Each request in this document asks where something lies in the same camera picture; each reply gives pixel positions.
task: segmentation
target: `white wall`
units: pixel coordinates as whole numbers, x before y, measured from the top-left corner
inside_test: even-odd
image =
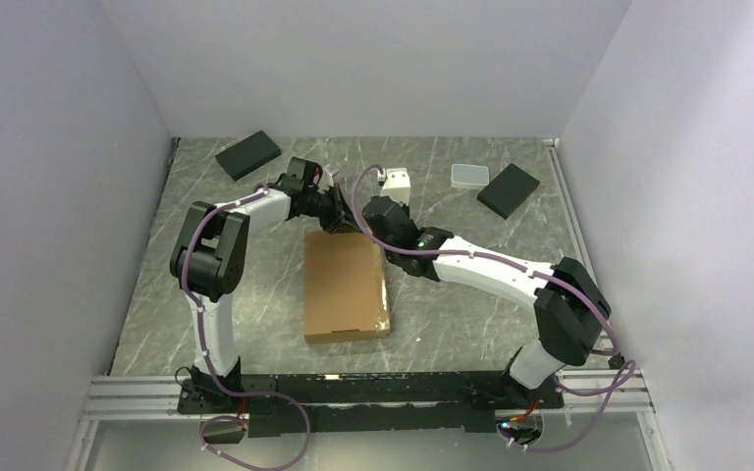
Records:
[[[754,2],[634,2],[562,136],[677,469],[754,469]]]
[[[558,136],[630,0],[102,0],[173,135]]]
[[[62,468],[170,147],[98,2],[0,1],[0,470]]]

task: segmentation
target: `marble floor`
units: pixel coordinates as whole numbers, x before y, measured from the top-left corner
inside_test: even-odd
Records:
[[[348,195],[364,167],[407,167],[411,216],[419,226],[453,231],[515,257],[556,262],[575,257],[561,189],[541,139],[459,137],[277,138],[282,156],[233,182],[213,156],[238,139],[182,139],[151,230],[113,375],[168,375],[194,358],[192,317],[169,258],[189,205],[250,194],[275,179],[292,156],[337,163]],[[491,178],[514,163],[541,184],[507,220],[481,205],[476,191],[450,186],[454,163],[485,165]],[[377,185],[363,186],[365,202]],[[386,264],[391,334],[383,340],[308,345],[302,337],[303,238],[319,230],[306,218],[253,237],[234,294],[235,339],[245,373],[341,373],[501,369],[536,336],[532,314],[485,292],[407,276]],[[592,357],[589,368],[606,368]]]

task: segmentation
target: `black rectangular block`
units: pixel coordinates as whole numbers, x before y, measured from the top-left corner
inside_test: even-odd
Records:
[[[282,155],[282,149],[259,131],[215,156],[218,165],[236,181]]]
[[[478,201],[506,219],[537,187],[538,180],[509,164],[478,193]]]

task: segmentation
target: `metal frame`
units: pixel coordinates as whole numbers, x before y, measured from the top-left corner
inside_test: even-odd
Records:
[[[568,230],[574,240],[576,255],[593,278],[594,272],[591,261],[585,249],[582,233],[579,230],[556,151],[559,140],[545,139],[543,142],[545,144],[543,152],[546,153],[551,164],[557,189],[564,202],[565,218]],[[602,336],[600,341],[605,344],[608,339]],[[615,374],[615,370],[563,370],[560,372],[560,379],[563,384],[572,389],[598,389],[608,386]],[[174,377],[170,376],[94,378],[88,389],[87,399],[66,461],[66,471],[85,470],[99,423],[102,421],[176,422],[201,421],[210,417],[206,415],[180,415],[177,411],[180,393],[180,385],[176,383]],[[541,409],[541,413],[564,414],[570,425],[569,417],[572,414],[593,414],[602,403],[603,396],[579,397],[564,392],[563,399],[565,407],[561,409]],[[403,403],[386,402],[379,405],[396,406],[401,404]],[[346,407],[351,404],[323,405]],[[507,417],[521,412],[523,411],[497,410],[496,415]],[[606,413],[636,414],[643,441],[652,463],[652,469],[655,471],[671,471],[673,469],[642,372],[638,370],[631,380],[612,394]]]

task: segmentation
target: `brown box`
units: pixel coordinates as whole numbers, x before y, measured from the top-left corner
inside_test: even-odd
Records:
[[[304,339],[308,343],[389,335],[380,247],[362,234],[304,237]]]

